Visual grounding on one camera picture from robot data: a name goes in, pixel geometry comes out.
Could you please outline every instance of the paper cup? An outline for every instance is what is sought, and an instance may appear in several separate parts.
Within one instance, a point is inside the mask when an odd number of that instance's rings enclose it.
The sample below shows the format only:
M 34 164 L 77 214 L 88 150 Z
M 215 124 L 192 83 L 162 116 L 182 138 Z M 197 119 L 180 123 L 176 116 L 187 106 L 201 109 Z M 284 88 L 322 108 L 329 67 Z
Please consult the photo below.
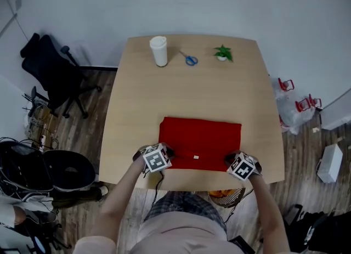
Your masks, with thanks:
M 156 65 L 159 67 L 164 67 L 167 65 L 167 38 L 166 37 L 153 37 L 150 40 L 150 47 L 152 53 L 154 54 L 154 58 L 156 61 Z

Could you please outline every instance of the shoe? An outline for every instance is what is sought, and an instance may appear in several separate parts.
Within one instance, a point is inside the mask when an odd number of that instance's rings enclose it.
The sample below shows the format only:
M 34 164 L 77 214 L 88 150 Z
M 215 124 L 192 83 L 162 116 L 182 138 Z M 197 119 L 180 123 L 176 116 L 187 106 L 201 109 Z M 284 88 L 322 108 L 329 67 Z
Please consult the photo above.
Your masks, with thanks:
M 101 190 L 101 196 L 107 195 L 109 193 L 109 189 L 106 186 L 99 187 Z

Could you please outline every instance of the wooden floor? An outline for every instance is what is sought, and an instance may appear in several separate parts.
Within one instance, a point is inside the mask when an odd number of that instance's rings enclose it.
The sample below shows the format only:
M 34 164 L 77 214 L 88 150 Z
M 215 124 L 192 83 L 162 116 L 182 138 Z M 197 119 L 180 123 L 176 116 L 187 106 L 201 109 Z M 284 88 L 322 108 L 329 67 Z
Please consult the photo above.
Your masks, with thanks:
M 77 105 L 70 111 L 71 117 L 60 117 L 56 128 L 59 148 L 83 154 L 90 159 L 96 170 L 99 167 L 101 141 L 104 130 L 107 107 L 114 82 L 115 72 L 87 71 L 90 83 L 97 83 L 103 88 L 101 93 L 93 91 L 82 97 L 82 103 L 89 112 L 89 118 L 81 119 Z M 292 204 L 302 204 L 308 212 L 330 212 L 337 214 L 350 210 L 351 207 L 351 125 L 341 126 L 333 131 L 313 133 L 312 128 L 320 128 L 320 119 L 316 115 L 301 128 L 299 135 L 283 133 L 285 155 L 285 181 L 270 185 L 271 193 L 282 213 Z M 324 147 L 338 144 L 343 151 L 343 161 L 337 183 L 324 184 L 316 175 L 316 166 L 322 157 Z M 165 194 L 158 193 L 158 198 Z M 207 193 L 200 193 L 207 198 Z M 124 216 L 118 243 L 118 253 L 128 253 L 135 245 L 141 222 L 147 215 L 154 190 L 135 189 Z M 63 239 L 74 245 L 85 236 L 92 224 L 102 202 L 87 202 L 77 207 L 61 210 L 58 220 L 63 225 Z M 216 207 L 224 219 L 229 210 Z M 261 230 L 254 193 L 245 198 L 235 210 L 227 223 L 228 238 L 241 235 L 255 250 L 262 252 L 259 243 Z

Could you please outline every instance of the cable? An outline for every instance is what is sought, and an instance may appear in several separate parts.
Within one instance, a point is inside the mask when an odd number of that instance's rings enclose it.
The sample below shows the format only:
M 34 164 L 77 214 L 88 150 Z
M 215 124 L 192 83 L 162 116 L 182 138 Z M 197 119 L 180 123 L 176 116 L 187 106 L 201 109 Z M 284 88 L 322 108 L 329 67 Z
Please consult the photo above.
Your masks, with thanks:
M 29 39 L 27 38 L 27 36 L 26 36 L 26 34 L 24 33 L 24 31 L 23 31 L 23 29 L 22 29 L 20 23 L 19 23 L 18 20 L 17 20 L 17 16 L 15 15 L 14 11 L 12 10 L 12 6 L 11 6 L 11 4 L 10 4 L 10 1 L 9 1 L 9 0 L 6 0 L 6 1 L 7 1 L 8 5 L 9 5 L 9 8 L 10 8 L 10 10 L 11 10 L 11 12 L 12 12 L 12 15 L 13 15 L 13 17 L 15 18 L 15 20 L 16 20 L 18 26 L 20 27 L 20 29 L 21 29 L 23 35 L 25 36 L 25 38 L 26 38 L 27 41 L 29 42 Z
M 159 185 L 161 186 L 161 183 L 162 183 L 163 179 L 165 178 L 165 175 L 163 174 L 162 171 L 160 171 L 160 174 L 161 174 L 161 180 L 159 180 L 159 182 L 156 185 L 156 188 L 155 188 L 156 193 L 155 193 L 154 201 L 152 202 L 151 207 L 153 207 L 155 202 L 156 202 L 157 192 L 158 192 L 158 189 L 160 188 Z
M 228 215 L 228 218 L 225 220 L 224 224 L 226 224 L 226 223 L 228 222 L 229 218 L 234 214 L 234 211 L 235 211 L 237 205 L 238 205 L 245 197 L 247 197 L 247 196 L 248 196 L 250 193 L 252 193 L 252 192 L 253 192 L 253 189 L 252 189 L 251 191 L 249 191 L 246 195 L 244 195 L 244 196 L 241 198 L 241 200 L 233 207 L 233 209 L 230 211 L 230 213 L 229 213 L 229 215 Z

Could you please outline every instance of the red cloth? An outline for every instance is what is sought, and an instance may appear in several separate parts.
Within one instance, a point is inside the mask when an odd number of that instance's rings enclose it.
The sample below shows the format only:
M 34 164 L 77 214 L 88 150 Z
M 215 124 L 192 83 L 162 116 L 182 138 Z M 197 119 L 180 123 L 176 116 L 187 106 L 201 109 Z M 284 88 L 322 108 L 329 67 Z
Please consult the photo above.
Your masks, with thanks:
M 174 150 L 169 169 L 226 171 L 224 157 L 239 150 L 240 131 L 241 125 L 235 123 L 165 117 L 158 141 Z

